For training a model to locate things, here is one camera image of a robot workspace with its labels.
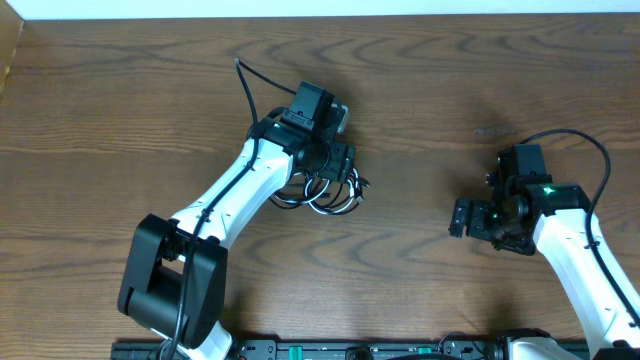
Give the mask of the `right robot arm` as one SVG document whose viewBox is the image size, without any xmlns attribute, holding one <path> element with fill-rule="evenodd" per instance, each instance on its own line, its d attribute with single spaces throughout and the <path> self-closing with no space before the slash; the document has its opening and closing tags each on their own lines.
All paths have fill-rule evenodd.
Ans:
<svg viewBox="0 0 640 360">
<path fill-rule="evenodd" d="M 554 270 L 583 329 L 592 359 L 636 359 L 639 295 L 607 245 L 591 204 L 576 183 L 555 183 L 537 144 L 497 155 L 486 177 L 490 200 L 456 200 L 449 232 L 496 250 L 541 253 Z"/>
</svg>

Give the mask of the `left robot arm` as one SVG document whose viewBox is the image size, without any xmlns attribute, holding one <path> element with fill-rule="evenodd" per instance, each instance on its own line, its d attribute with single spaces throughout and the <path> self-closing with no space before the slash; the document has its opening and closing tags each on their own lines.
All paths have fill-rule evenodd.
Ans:
<svg viewBox="0 0 640 360">
<path fill-rule="evenodd" d="M 118 310 L 168 340 L 167 358 L 224 359 L 232 337 L 219 322 L 229 251 L 259 208 L 296 174 L 346 184 L 357 197 L 355 149 L 336 140 L 349 109 L 303 82 L 290 106 L 254 123 L 238 158 L 201 196 L 169 219 L 136 227 Z"/>
</svg>

